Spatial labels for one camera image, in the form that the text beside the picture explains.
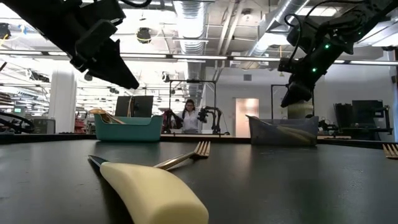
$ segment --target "woman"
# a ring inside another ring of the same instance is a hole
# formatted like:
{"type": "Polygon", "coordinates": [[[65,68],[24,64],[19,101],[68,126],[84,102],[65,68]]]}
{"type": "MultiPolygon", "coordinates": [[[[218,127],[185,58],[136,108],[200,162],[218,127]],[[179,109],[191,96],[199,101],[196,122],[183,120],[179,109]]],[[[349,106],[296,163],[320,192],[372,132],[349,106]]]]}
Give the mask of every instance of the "woman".
{"type": "Polygon", "coordinates": [[[183,120],[182,133],[198,134],[201,130],[201,122],[198,120],[198,113],[195,110],[193,100],[187,100],[184,110],[177,114],[183,120]]]}

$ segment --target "gray plastic container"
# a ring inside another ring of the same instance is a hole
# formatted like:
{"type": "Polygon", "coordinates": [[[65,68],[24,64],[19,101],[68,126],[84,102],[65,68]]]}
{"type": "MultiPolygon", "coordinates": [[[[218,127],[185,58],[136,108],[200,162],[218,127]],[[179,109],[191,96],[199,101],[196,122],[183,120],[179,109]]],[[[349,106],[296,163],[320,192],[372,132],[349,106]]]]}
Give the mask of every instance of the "gray plastic container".
{"type": "Polygon", "coordinates": [[[318,116],[309,119],[247,117],[249,118],[251,144],[271,146],[314,146],[317,144],[318,116]]]}

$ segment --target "white lab coat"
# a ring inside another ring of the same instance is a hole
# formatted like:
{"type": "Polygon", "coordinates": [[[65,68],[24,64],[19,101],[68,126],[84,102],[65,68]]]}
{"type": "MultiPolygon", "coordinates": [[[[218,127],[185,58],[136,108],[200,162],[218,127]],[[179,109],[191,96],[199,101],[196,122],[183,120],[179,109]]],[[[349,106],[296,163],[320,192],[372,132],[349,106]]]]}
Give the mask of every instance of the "white lab coat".
{"type": "MultiPolygon", "coordinates": [[[[177,116],[182,119],[182,112],[179,112],[177,116]]],[[[201,132],[202,123],[198,120],[198,111],[192,111],[189,114],[188,111],[185,112],[185,118],[182,124],[182,131],[197,131],[201,132]]]]}

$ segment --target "black table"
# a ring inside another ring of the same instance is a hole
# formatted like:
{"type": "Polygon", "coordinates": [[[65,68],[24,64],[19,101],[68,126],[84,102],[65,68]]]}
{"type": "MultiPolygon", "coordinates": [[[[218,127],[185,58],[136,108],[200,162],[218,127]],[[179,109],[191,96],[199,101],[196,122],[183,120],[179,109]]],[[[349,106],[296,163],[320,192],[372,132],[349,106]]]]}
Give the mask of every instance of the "black table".
{"type": "MultiPolygon", "coordinates": [[[[116,192],[87,160],[153,166],[195,142],[95,140],[0,146],[0,223],[132,223],[116,192]]],[[[397,223],[398,161],[344,146],[283,148],[211,144],[207,160],[171,172],[198,195],[210,223],[397,223]]]]}

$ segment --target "teal plastic container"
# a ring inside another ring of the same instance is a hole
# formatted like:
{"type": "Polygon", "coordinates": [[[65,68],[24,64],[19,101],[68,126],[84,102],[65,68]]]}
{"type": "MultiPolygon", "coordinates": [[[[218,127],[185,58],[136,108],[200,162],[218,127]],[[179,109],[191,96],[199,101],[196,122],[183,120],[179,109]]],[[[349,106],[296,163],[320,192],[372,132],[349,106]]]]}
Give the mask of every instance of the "teal plastic container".
{"type": "Polygon", "coordinates": [[[151,118],[115,117],[125,124],[107,124],[101,116],[94,114],[97,139],[101,141],[145,141],[160,140],[162,116],[151,118]]]}

